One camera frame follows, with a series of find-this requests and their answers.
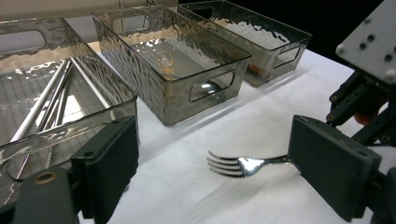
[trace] metal utensil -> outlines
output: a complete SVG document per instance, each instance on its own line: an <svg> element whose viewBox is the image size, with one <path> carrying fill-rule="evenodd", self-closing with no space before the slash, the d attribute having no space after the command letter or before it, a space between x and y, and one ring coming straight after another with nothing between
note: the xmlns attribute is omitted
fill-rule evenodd
<svg viewBox="0 0 396 224"><path fill-rule="evenodd" d="M209 169L217 174L226 175L235 178L245 178L255 175L265 165L273 164L290 164L288 155L257 159L250 157L221 157L209 151L210 157L207 157Z"/></svg>

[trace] plastic bin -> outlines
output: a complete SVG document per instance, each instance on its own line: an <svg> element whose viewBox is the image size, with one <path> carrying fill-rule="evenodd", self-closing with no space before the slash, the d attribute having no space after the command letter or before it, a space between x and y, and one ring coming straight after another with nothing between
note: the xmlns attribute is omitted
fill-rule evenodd
<svg viewBox="0 0 396 224"><path fill-rule="evenodd" d="M251 54L170 8L92 15L102 54L164 125L238 94Z"/></svg>
<svg viewBox="0 0 396 224"><path fill-rule="evenodd" d="M68 160L136 93L62 18L0 22L0 207L20 183Z"/></svg>
<svg viewBox="0 0 396 224"><path fill-rule="evenodd" d="M178 13L252 54L245 81L253 87L297 67L312 35L224 0L179 4Z"/></svg>

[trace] white table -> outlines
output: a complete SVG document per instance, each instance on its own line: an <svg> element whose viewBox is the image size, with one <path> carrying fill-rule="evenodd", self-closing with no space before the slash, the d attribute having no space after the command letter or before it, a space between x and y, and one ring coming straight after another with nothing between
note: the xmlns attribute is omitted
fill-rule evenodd
<svg viewBox="0 0 396 224"><path fill-rule="evenodd" d="M325 121L329 96L352 73L306 50L294 71L260 88L244 82L237 97L172 127L138 99L139 167L109 223L347 223L292 164L233 179L209 171L206 157L208 150L222 156L286 154L293 115ZM346 135L360 128L353 119L339 127ZM386 155L382 172L396 166L394 148L376 151ZM352 223L368 224L372 214L366 208Z"/></svg>

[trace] white surface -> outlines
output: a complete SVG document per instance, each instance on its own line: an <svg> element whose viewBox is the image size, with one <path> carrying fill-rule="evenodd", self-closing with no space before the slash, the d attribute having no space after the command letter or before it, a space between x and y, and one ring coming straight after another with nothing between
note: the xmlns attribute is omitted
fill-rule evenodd
<svg viewBox="0 0 396 224"><path fill-rule="evenodd" d="M208 150L222 156L286 154L293 115L324 121L329 96L352 72L306 50L294 71L260 88L244 82L237 97L172 127L138 99L139 167L109 223L346 223L292 164L232 179L209 171L206 157ZM360 128L354 120L340 127L344 133ZM386 152L381 169L395 166L395 151ZM367 208L352 223L369 223L371 216Z"/></svg>

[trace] fork head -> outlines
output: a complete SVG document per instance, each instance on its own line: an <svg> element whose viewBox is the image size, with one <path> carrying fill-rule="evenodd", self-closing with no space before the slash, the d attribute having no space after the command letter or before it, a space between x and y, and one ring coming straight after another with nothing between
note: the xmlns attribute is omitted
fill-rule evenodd
<svg viewBox="0 0 396 224"><path fill-rule="evenodd" d="M209 170L228 177L245 178L255 175L265 165L275 163L290 163L288 155L271 159L255 159L250 157L221 157L209 151L210 157L207 157Z"/></svg>

